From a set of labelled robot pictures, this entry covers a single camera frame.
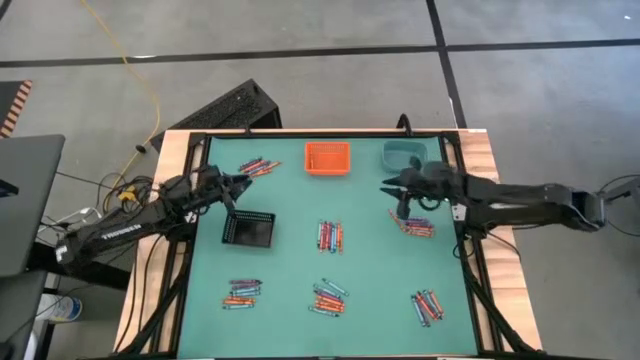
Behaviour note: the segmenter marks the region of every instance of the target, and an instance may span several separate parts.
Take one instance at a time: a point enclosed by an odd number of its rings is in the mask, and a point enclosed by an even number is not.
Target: black box
[[[271,247],[276,215],[234,210],[227,214],[222,233],[223,244]]]
[[[260,86],[249,79],[202,109],[171,126],[173,129],[282,129],[280,110]],[[151,139],[160,152],[164,132]]]

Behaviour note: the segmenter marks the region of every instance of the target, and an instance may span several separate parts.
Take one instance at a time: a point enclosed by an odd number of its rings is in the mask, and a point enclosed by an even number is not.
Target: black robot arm
[[[189,176],[176,176],[156,190],[156,200],[134,212],[118,208],[102,220],[69,232],[58,241],[58,263],[76,271],[95,257],[152,235],[167,235],[185,224],[185,216],[213,203],[222,202],[228,210],[251,185],[247,175],[226,175],[217,166],[197,170],[198,185],[193,188]]]
[[[383,183],[397,186],[381,190],[398,199],[398,217],[408,218],[411,200],[417,200],[426,210],[433,210],[447,200],[462,209],[465,225],[479,235],[486,235],[486,231],[499,225],[562,224],[587,232],[605,225],[604,200],[600,195],[560,184],[496,184],[458,172],[442,162],[427,163],[421,169],[416,160],[412,160],[412,167]],[[423,200],[435,205],[429,206]]]

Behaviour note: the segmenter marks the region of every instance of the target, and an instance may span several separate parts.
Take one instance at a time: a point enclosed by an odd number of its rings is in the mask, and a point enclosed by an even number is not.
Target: yellow cable
[[[120,57],[122,58],[122,62],[124,63],[124,66],[127,68],[127,70],[129,70],[131,74],[133,74],[133,76],[135,76],[140,81],[140,83],[144,87],[144,90],[151,97],[151,102],[153,102],[153,104],[156,107],[156,126],[153,128],[153,131],[151,132],[151,134],[149,134],[149,137],[147,137],[147,140],[145,140],[142,143],[142,146],[145,146],[149,143],[151,138],[155,136],[156,132],[158,131],[158,128],[160,127],[160,102],[158,101],[158,97],[156,96],[156,93],[153,91],[153,89],[149,86],[149,83],[133,68],[133,66],[131,66],[131,64],[129,64],[129,62],[127,61],[127,53],[124,51],[122,46],[120,46],[120,43],[118,43],[118,40],[116,40],[116,37],[113,35],[113,33],[111,33],[111,30],[109,30],[109,27],[104,23],[104,21],[102,21],[100,16],[98,16],[98,14],[93,10],[93,8],[89,6],[86,0],[80,0],[80,1],[82,2],[82,5],[84,5],[84,7],[87,9],[87,11],[89,11],[91,16],[93,16],[98,22],[98,24],[102,27],[102,30],[104,30],[105,34],[107,34],[113,46],[120,52]],[[138,155],[139,153],[136,152],[135,154],[133,154],[131,159],[129,159],[129,162],[127,162],[127,165],[125,165],[122,171],[120,171],[120,175],[116,178],[116,181],[111,186],[112,188],[118,185],[118,181],[120,181],[120,179],[124,176],[124,174],[127,173],[127,171],[129,170],[129,167],[134,162],[134,160],[138,157]],[[110,197],[105,199],[105,207],[107,209],[109,209],[109,202],[110,202]]]

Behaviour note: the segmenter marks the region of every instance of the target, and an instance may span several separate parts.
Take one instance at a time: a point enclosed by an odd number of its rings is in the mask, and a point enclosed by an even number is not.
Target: gray floor
[[[424,1],[92,1],[130,55],[330,46],[433,44]],[[438,0],[449,44],[640,36],[634,1]],[[109,57],[116,53],[78,1],[14,1],[0,22],[0,60]],[[470,127],[488,128],[505,182],[561,182],[597,190],[638,173],[640,48],[451,54]],[[336,56],[137,66],[158,92],[162,127],[248,78],[280,105],[286,127],[454,127],[436,54]],[[153,127],[144,92],[123,67],[0,69],[34,81],[15,136],[63,133],[62,171],[98,180],[116,171]],[[134,169],[151,175],[156,156]],[[95,203],[96,189],[56,178],[53,217]],[[640,233],[637,210],[611,218]],[[640,241],[605,229],[559,227],[517,234],[546,350],[635,358],[640,352]],[[124,258],[120,266],[130,264]],[[65,280],[62,288],[75,283]],[[81,322],[58,326],[50,360],[103,356],[113,345],[123,294],[78,293]]]

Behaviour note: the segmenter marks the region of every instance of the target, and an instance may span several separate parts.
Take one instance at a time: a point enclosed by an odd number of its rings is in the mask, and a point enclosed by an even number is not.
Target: pile of crayons
[[[309,306],[309,311],[330,317],[339,317],[340,314],[344,313],[344,300],[342,300],[342,297],[349,296],[349,292],[326,278],[322,278],[322,282],[324,287],[313,284],[316,302],[314,306]]]
[[[442,306],[440,306],[433,290],[416,292],[415,295],[411,295],[411,302],[416,309],[416,314],[418,314],[418,319],[422,326],[431,326],[429,318],[433,319],[433,321],[444,319],[444,310],[442,310]]]
[[[391,210],[389,210],[389,215],[391,215],[393,221],[398,224],[400,230],[406,234],[431,238],[436,233],[433,224],[431,224],[431,222],[426,218],[409,218],[407,220],[400,220]]]
[[[331,254],[336,251],[342,254],[343,242],[342,223],[335,224],[330,221],[320,220],[318,223],[317,242],[320,252],[327,250]]]
[[[256,178],[271,174],[271,170],[278,165],[280,165],[279,161],[262,160],[261,156],[240,165],[238,171],[251,176],[251,178]]]
[[[222,301],[225,310],[251,309],[256,305],[255,296],[260,295],[262,281],[255,279],[230,280],[231,291]]]

